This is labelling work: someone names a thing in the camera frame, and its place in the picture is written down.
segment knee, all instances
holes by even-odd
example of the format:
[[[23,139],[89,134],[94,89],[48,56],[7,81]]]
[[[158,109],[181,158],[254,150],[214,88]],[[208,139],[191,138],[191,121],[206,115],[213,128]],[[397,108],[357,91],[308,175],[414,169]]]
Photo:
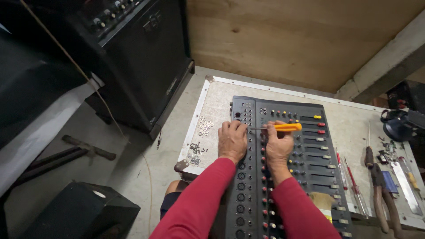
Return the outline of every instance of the knee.
[[[173,192],[182,192],[189,184],[183,180],[174,180],[170,183],[165,195]]]

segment screwdriver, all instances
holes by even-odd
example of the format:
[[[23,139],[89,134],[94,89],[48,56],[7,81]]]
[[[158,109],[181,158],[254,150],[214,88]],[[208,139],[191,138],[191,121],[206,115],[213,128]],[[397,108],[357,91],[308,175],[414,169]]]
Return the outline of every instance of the screwdriver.
[[[410,169],[409,165],[406,162],[406,159],[404,157],[399,157],[400,166],[403,169],[404,173],[406,174],[407,178],[409,179],[410,184],[412,184],[413,188],[416,192],[418,192],[419,198],[421,201],[423,201],[421,197],[421,190],[418,187],[418,184],[416,183],[415,176],[413,176],[412,170]]]
[[[365,166],[373,167],[373,152],[371,147],[371,122],[369,121],[369,146],[366,147]]]
[[[291,132],[291,131],[300,131],[303,127],[300,123],[296,124],[283,124],[275,125],[277,132]],[[250,129],[267,129],[267,128],[250,128]]]
[[[350,174],[350,177],[351,177],[351,181],[353,182],[353,186],[351,187],[351,189],[354,192],[354,198],[356,199],[356,203],[357,203],[357,206],[359,208],[360,214],[363,215],[363,217],[365,219],[368,219],[369,218],[369,216],[368,216],[369,211],[368,211],[368,208],[366,207],[366,203],[365,203],[365,200],[363,198],[363,195],[360,192],[359,186],[354,181],[353,173],[351,173],[350,166],[348,165],[347,159],[345,157],[344,157],[344,160],[346,162],[348,173]]]
[[[343,166],[341,164],[341,159],[340,159],[340,154],[338,153],[338,148],[336,148],[336,149],[337,149],[338,168],[340,169],[341,178],[343,179],[344,190],[348,190],[347,177],[345,175],[345,171],[344,171]]]

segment orange screwdriver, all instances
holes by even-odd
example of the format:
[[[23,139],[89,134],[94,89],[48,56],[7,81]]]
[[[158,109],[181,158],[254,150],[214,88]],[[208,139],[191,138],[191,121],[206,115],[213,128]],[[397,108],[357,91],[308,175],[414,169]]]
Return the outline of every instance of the orange screwdriver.
[[[303,129],[300,123],[275,125],[275,128],[277,132],[300,131],[301,129]],[[250,129],[267,129],[267,128],[250,128]]]

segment mixing console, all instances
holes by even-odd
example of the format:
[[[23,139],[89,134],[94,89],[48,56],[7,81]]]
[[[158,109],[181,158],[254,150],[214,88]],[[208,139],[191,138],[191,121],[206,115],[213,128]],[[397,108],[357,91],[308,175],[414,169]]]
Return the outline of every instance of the mixing console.
[[[294,132],[288,168],[307,194],[327,193],[335,199],[332,223],[343,238],[350,238],[350,212],[323,106],[234,96],[231,107],[232,120],[240,120],[248,128],[276,120],[301,123],[303,129]],[[270,198],[274,185],[265,162],[267,139],[260,131],[249,129],[247,139],[247,154],[238,164],[227,194],[226,238],[285,238],[285,228]]]

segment red sleeve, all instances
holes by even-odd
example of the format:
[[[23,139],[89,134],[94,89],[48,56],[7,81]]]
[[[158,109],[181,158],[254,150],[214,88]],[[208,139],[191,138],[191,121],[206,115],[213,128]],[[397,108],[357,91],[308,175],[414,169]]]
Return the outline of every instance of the red sleeve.
[[[272,192],[272,197],[278,206],[288,238],[341,238],[335,227],[313,204],[295,178],[291,177],[281,182]]]
[[[219,158],[183,190],[149,238],[207,238],[235,164]]]

